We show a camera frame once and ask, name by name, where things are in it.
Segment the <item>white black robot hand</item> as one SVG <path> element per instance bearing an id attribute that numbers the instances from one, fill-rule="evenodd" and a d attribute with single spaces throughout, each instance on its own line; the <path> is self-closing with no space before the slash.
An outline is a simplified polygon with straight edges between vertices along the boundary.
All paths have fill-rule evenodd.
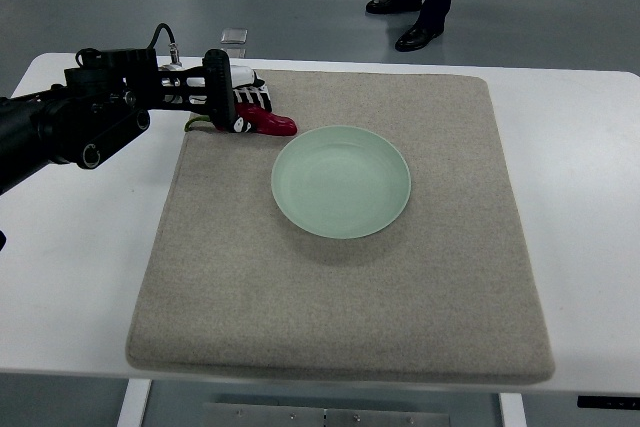
<path id="1" fill-rule="evenodd" d="M 259 132 L 272 114 L 272 104 L 265 81 L 250 67 L 232 65 L 229 73 L 234 110 L 231 120 L 224 115 L 202 114 L 218 130 L 233 133 Z"/>

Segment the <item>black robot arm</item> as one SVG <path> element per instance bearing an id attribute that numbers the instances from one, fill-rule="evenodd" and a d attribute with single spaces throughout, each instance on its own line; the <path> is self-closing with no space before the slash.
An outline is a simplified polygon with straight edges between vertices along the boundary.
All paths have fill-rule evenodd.
<path id="1" fill-rule="evenodd" d="M 149 128 L 155 109 L 197 113 L 225 129 L 237 118 L 229 58 L 221 50 L 179 71 L 161 70 L 153 45 L 84 48 L 75 61 L 64 83 L 2 98 L 2 192 L 49 164 L 97 168 Z"/>

